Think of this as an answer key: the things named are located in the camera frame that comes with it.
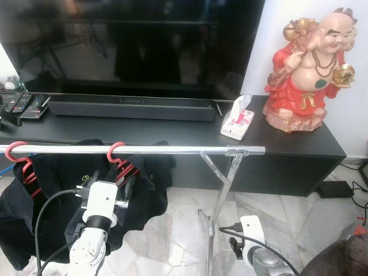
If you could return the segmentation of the red plastic hanger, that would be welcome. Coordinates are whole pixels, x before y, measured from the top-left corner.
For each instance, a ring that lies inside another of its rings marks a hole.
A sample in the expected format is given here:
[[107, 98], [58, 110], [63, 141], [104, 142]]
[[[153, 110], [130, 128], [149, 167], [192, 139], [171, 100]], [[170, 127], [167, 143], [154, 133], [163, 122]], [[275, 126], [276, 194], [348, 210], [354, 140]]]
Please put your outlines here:
[[9, 161], [22, 165], [20, 180], [27, 187], [35, 187], [34, 192], [30, 193], [30, 197], [34, 198], [37, 197], [38, 194], [40, 194], [41, 188], [39, 184], [37, 184], [37, 177], [33, 170], [32, 160], [28, 156], [23, 158], [14, 158], [11, 152], [15, 147], [18, 147], [18, 145], [27, 144], [27, 142], [21, 140], [13, 142], [12, 144], [7, 146], [3, 154], [5, 154], [5, 157], [8, 158]]
[[128, 176], [135, 176], [139, 173], [139, 169], [126, 159], [114, 158], [113, 151], [120, 147], [121, 145], [125, 145], [123, 142], [116, 142], [111, 145], [110, 149], [107, 151], [107, 158], [110, 162], [110, 171], [106, 176], [106, 181], [115, 182], [116, 186], [125, 186], [125, 178]]

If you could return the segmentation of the silver metal clothes rack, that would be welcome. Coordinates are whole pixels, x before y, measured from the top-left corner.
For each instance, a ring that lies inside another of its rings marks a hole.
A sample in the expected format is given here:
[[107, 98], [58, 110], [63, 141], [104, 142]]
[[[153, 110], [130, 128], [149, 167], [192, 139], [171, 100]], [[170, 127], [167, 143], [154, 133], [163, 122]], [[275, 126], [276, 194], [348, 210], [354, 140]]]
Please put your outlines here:
[[[0, 145], [4, 150], [8, 145]], [[12, 153], [24, 154], [107, 154], [111, 145], [18, 145]], [[223, 209], [224, 200], [232, 186], [242, 158], [248, 155], [265, 154], [264, 147], [249, 147], [249, 145], [229, 145], [228, 147], [199, 147], [198, 145], [121, 145], [115, 151], [121, 154], [135, 155], [200, 155], [202, 160], [210, 167], [210, 170], [223, 182], [219, 191], [219, 198], [213, 207], [213, 214], [208, 216], [204, 210], [199, 210], [199, 216], [204, 220], [208, 235], [208, 251], [206, 255], [206, 276], [211, 276], [211, 265], [214, 256], [214, 242], [216, 241], [215, 226], [219, 219], [219, 213]], [[47, 198], [44, 206], [37, 216], [40, 223], [45, 209], [57, 197], [63, 194], [77, 193], [77, 187], [62, 190]], [[77, 276], [97, 276], [104, 262], [107, 251], [107, 239], [110, 231], [99, 228], [85, 228], [84, 221], [77, 232], [77, 238], [66, 244], [64, 249], [70, 252], [71, 269]]]

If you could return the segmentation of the black soundbar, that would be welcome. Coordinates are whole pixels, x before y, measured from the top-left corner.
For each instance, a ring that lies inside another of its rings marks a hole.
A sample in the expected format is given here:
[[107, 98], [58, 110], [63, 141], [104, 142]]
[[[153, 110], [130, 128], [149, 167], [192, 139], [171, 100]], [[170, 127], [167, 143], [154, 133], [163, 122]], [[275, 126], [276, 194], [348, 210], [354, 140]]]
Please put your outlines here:
[[53, 95], [47, 107], [61, 116], [213, 121], [218, 115], [214, 102], [208, 100], [124, 95]]

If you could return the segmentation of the small black set-top box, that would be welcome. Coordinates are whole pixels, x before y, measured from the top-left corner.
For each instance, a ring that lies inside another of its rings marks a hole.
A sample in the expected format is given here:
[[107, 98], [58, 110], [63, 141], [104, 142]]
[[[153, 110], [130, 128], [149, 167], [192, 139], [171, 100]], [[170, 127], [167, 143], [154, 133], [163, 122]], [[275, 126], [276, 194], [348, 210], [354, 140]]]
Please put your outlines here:
[[21, 120], [28, 120], [28, 121], [38, 121], [42, 118], [45, 111], [47, 111], [47, 107], [40, 107], [40, 106], [32, 106], [26, 108], [23, 113], [19, 116]]

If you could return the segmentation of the black TV console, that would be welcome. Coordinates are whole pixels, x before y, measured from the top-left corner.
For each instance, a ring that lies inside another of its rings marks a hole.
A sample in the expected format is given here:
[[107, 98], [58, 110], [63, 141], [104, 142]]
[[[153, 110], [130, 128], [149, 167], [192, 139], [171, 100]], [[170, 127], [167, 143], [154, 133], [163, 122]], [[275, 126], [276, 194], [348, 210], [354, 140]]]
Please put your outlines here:
[[254, 121], [241, 140], [221, 135], [221, 117], [215, 121], [58, 116], [45, 113], [39, 121], [21, 126], [0, 124], [0, 144], [25, 140], [30, 144], [74, 144], [99, 139], [150, 145], [262, 145], [264, 155], [242, 160], [232, 191], [306, 197], [346, 157], [326, 125], [312, 132], [283, 132], [271, 127], [261, 109], [266, 97], [256, 95], [249, 105]]

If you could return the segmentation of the black power adapter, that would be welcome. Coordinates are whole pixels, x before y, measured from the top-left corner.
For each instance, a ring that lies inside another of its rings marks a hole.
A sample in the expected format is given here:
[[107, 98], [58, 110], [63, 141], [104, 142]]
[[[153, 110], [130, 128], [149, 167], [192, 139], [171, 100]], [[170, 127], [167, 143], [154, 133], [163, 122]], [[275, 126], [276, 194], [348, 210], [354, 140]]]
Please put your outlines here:
[[354, 195], [353, 188], [346, 181], [323, 181], [316, 187], [321, 199], [344, 199]]

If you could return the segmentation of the black remote control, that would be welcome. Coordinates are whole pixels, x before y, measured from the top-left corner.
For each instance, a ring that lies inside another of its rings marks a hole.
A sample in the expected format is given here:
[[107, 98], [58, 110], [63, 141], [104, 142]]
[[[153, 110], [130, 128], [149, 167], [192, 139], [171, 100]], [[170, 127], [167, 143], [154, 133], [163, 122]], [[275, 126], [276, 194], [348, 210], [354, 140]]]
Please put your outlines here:
[[18, 112], [15, 111], [15, 107], [20, 100], [23, 93], [2, 93], [0, 96], [2, 97], [2, 103], [0, 103], [0, 110], [6, 113], [9, 113], [14, 116], [18, 116]]
[[23, 113], [32, 101], [32, 94], [18, 93], [13, 95], [15, 105], [10, 109], [11, 113]]

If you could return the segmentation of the dark grey fabric sofa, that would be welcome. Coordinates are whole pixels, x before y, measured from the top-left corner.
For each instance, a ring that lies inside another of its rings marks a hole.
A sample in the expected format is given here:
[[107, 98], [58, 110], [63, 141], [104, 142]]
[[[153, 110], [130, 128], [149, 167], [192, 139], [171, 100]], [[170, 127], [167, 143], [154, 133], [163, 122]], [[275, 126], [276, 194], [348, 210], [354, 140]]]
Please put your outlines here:
[[305, 266], [300, 276], [368, 276], [368, 234], [329, 245]]

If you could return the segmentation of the black television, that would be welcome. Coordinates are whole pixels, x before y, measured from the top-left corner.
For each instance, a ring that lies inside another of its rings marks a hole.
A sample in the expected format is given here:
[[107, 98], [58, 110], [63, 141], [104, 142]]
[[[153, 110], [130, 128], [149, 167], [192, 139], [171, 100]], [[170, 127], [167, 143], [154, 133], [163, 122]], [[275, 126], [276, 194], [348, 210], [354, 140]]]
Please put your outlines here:
[[34, 94], [236, 99], [266, 0], [0, 0]]

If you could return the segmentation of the red fortune god statue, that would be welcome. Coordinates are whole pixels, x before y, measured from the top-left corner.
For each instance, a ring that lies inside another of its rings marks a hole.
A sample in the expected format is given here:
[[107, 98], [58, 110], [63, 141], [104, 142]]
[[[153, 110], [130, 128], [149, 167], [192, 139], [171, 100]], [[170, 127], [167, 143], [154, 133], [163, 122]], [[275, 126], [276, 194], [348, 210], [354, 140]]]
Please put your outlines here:
[[355, 81], [355, 69], [345, 53], [355, 45], [357, 19], [353, 10], [337, 8], [320, 22], [290, 21], [283, 29], [289, 42], [273, 56], [267, 78], [266, 121], [284, 132], [315, 131], [326, 117], [325, 100]]

